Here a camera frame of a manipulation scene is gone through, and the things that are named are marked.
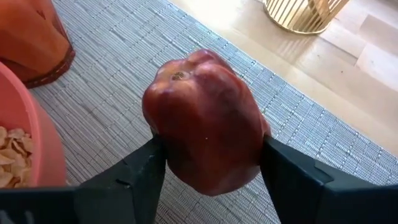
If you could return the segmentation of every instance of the wooden floor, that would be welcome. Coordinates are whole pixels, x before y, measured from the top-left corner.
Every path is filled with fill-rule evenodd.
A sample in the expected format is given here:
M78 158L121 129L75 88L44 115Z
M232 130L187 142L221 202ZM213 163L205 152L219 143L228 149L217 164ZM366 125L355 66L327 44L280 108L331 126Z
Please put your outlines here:
M398 1L350 0L319 36L273 24L257 0L170 0L398 156Z

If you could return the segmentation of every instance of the brown leather bag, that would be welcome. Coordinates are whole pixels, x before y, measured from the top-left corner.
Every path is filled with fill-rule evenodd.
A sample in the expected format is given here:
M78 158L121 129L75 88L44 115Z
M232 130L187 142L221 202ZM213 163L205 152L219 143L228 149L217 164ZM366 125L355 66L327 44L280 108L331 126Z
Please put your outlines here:
M55 81L74 56L51 0L0 0L0 62L28 88Z

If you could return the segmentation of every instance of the gold metal basket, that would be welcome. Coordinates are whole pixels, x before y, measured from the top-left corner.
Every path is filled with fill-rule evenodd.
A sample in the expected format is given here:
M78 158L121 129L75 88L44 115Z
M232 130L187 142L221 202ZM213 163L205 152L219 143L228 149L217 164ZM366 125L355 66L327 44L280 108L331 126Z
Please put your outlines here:
M319 34L349 0L264 0L278 26L297 34Z

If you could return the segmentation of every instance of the pink bowl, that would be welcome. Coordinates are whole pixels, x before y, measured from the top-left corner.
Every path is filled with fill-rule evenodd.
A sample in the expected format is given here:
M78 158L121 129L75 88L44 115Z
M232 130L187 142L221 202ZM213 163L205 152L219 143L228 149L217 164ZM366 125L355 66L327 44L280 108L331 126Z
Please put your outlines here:
M63 186L66 180L62 143L50 117L17 76L0 63L0 126L32 135L31 187Z

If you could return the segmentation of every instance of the gray woven mat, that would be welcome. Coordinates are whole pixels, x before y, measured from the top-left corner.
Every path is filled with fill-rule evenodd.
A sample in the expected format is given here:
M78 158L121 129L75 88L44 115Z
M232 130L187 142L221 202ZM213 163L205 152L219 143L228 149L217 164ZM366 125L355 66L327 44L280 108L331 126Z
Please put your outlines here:
M151 138L141 96L157 68L202 47L250 86L274 136L377 184L398 183L398 161L166 0L54 0L77 55L59 81L32 90L62 137L68 183L79 184ZM261 177L209 198L169 170L158 223L278 223Z

